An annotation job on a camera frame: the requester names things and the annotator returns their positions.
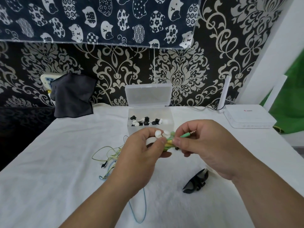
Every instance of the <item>forearm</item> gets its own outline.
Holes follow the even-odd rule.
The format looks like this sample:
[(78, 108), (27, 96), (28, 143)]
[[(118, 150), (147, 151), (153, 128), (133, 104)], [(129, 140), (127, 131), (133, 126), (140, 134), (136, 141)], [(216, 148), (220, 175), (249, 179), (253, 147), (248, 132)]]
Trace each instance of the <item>forearm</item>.
[(256, 228), (304, 227), (304, 198), (256, 160), (233, 179)]
[(108, 179), (88, 197), (60, 228), (114, 227), (129, 200), (128, 195)]

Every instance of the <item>person's left hand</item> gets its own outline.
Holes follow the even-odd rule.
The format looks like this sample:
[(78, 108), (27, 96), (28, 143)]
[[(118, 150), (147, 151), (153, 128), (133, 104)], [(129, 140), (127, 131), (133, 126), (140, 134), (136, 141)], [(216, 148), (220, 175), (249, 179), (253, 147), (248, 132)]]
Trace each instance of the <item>person's left hand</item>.
[(124, 144), (115, 168), (107, 181), (119, 183), (130, 198), (145, 187), (154, 172), (155, 163), (160, 157), (170, 157), (172, 153), (163, 152), (166, 138), (161, 137), (149, 148), (146, 139), (154, 137), (158, 128), (144, 128), (132, 134)]

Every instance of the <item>navy blue fabric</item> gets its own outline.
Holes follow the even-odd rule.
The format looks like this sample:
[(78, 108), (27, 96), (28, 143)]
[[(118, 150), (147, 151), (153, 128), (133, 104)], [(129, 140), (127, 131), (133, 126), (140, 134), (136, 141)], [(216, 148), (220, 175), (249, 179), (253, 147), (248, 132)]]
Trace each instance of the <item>navy blue fabric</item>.
[(0, 40), (187, 48), (200, 0), (0, 0)]

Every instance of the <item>plastic box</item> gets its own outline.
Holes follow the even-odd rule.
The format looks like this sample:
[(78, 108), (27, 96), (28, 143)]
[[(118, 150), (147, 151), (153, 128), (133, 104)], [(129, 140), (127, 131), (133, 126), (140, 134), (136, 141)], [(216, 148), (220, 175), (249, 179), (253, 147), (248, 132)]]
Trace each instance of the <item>plastic box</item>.
[[(161, 130), (172, 131), (174, 129), (174, 120), (171, 113), (170, 99), (172, 94), (172, 84), (138, 84), (126, 85), (126, 96), (129, 108), (127, 128), (129, 135), (145, 127), (156, 127)], [(150, 121), (156, 118), (163, 119), (160, 125), (132, 126), (130, 117), (136, 116), (137, 120), (149, 117)]]

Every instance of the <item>open box lid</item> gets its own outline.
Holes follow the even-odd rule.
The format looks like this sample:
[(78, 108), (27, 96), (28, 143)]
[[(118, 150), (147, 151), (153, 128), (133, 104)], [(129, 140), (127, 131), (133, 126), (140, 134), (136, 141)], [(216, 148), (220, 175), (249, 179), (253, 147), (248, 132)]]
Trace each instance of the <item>open box lid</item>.
[(125, 91), (129, 107), (167, 106), (170, 105), (172, 84), (126, 85)]

